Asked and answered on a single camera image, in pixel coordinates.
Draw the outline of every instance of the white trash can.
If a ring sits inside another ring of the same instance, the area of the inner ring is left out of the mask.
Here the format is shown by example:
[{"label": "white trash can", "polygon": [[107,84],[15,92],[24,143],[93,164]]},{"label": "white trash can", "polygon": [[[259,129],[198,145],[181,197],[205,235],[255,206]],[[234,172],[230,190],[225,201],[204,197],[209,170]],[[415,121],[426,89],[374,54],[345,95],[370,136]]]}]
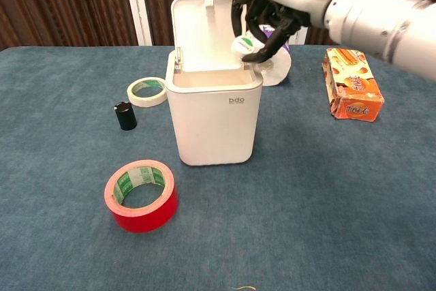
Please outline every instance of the white trash can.
[{"label": "white trash can", "polygon": [[178,152],[188,165],[245,162],[253,150],[262,75],[230,49],[231,7],[232,0],[171,6],[176,50],[166,88]]}]

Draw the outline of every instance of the white wall trim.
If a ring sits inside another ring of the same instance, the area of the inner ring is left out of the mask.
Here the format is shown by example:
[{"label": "white wall trim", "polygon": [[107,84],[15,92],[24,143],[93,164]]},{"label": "white wall trim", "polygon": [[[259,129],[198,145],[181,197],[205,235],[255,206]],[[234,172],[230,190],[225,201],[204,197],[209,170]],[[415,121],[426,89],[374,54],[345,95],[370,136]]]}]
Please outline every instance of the white wall trim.
[{"label": "white wall trim", "polygon": [[295,35],[289,39],[290,44],[305,44],[307,36],[307,28],[302,27]]},{"label": "white wall trim", "polygon": [[136,37],[140,46],[152,46],[149,18],[145,0],[129,0],[131,15],[134,19]]}]

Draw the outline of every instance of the red tape roll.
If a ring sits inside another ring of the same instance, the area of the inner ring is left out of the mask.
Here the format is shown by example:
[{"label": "red tape roll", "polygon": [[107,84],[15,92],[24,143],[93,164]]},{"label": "red tape roll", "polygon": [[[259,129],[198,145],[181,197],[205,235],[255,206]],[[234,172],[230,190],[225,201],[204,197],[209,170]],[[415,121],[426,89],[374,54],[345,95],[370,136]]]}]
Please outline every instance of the red tape roll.
[{"label": "red tape roll", "polygon": [[[163,187],[162,194],[151,204],[140,208],[122,205],[126,195],[135,187],[153,183]],[[163,163],[138,160],[117,170],[104,190],[104,200],[115,221],[130,232],[148,232],[164,225],[177,210],[174,176]]]}]

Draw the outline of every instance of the robotic hand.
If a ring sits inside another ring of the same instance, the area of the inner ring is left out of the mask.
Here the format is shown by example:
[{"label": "robotic hand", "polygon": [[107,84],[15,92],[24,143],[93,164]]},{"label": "robotic hand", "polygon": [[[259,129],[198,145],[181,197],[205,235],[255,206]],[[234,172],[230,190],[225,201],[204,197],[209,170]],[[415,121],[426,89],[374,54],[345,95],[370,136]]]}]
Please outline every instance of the robotic hand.
[{"label": "robotic hand", "polygon": [[[329,29],[332,40],[357,48],[405,70],[436,80],[436,4],[427,0],[233,0],[232,26],[242,33],[240,15],[264,47],[243,57],[262,63],[301,27]],[[275,28],[268,39],[263,18]]]}]

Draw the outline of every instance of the toilet paper roll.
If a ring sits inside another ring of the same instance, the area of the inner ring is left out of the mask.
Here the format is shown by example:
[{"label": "toilet paper roll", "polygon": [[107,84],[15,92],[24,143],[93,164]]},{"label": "toilet paper roll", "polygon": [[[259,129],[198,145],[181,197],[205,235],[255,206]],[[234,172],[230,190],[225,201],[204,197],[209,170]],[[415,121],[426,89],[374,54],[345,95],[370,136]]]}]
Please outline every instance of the toilet paper roll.
[{"label": "toilet paper roll", "polygon": [[[274,32],[274,28],[270,25],[260,25],[260,29],[267,37],[270,37]],[[264,44],[256,39],[250,31],[246,34],[253,42],[255,48],[253,52],[257,52],[259,49],[263,48]],[[253,64],[253,69],[262,74],[264,77],[264,86],[268,87],[277,85],[283,81],[291,69],[291,64],[292,60],[289,46],[284,44],[277,54],[272,56],[269,60],[260,64]]]}]

